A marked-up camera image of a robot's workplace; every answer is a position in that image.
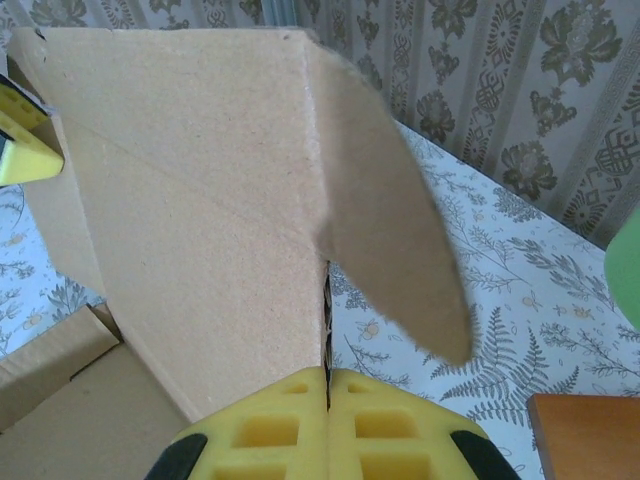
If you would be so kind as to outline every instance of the orange wooden surface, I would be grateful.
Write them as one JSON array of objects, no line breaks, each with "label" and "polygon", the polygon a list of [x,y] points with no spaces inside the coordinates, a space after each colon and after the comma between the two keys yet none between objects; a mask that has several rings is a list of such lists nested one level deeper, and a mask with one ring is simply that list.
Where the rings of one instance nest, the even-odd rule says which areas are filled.
[{"label": "orange wooden surface", "polygon": [[547,480],[640,479],[640,398],[540,394],[528,408]]}]

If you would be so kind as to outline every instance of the damask wallpaper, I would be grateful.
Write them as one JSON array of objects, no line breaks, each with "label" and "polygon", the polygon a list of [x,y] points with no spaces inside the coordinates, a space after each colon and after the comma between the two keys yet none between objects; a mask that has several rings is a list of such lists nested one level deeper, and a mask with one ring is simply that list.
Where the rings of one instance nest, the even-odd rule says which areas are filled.
[{"label": "damask wallpaper", "polygon": [[[395,117],[604,247],[640,198],[640,2],[281,0]],[[16,25],[264,25],[260,0],[4,0]]]}]

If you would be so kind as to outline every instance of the floral tablecloth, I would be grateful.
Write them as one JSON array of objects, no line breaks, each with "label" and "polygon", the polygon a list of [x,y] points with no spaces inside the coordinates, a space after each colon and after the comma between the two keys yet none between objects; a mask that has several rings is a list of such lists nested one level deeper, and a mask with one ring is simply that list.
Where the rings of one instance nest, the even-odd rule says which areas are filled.
[{"label": "floral tablecloth", "polygon": [[609,294],[600,249],[401,129],[456,247],[477,354],[454,368],[416,351],[334,267],[334,364],[477,421],[523,480],[544,478],[525,402],[535,392],[640,396],[640,332]]}]

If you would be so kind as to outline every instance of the green object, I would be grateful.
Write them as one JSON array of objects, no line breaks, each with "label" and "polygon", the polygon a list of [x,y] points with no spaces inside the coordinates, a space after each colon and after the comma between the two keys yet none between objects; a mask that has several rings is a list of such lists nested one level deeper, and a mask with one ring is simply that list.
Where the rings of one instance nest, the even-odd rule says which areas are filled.
[{"label": "green object", "polygon": [[607,247],[604,274],[618,307],[640,330],[640,208]]}]

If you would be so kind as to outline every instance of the yellow foam piece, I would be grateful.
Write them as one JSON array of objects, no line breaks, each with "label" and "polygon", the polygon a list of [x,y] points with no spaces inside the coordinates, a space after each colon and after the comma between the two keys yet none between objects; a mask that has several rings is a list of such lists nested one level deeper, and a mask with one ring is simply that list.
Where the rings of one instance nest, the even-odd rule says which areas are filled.
[{"label": "yellow foam piece", "polygon": [[189,480],[476,480],[451,433],[467,418],[350,370],[307,368],[195,423]]},{"label": "yellow foam piece", "polygon": [[209,439],[189,479],[326,480],[326,385],[307,368],[181,432]]},{"label": "yellow foam piece", "polygon": [[32,130],[47,119],[47,114],[0,75],[0,111],[9,115],[26,130]]},{"label": "yellow foam piece", "polygon": [[64,160],[44,142],[0,111],[0,186],[51,178],[62,171]]}]

